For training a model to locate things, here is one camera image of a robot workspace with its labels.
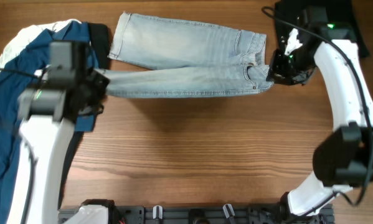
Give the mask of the light blue denim shorts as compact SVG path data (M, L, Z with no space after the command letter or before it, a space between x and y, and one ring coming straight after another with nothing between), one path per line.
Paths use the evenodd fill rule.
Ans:
M211 98L269 90L265 34L216 24L124 12L108 58L143 72L102 70L107 95Z

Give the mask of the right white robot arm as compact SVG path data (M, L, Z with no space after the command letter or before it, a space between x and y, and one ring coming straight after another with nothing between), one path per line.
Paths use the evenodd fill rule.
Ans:
M275 215L282 223L309 222L356 188L360 192L352 205L358 206L373 182L373 101L353 28L329 21L325 7L307 6L279 40L267 79L304 85L317 70L329 96L333 131L315 149L312 173L280 199Z

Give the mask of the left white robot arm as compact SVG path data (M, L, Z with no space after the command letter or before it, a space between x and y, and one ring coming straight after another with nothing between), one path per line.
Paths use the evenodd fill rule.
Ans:
M57 223L65 155L78 116L103 111L109 80L86 42L50 43L50 66L18 97L21 139L8 223Z

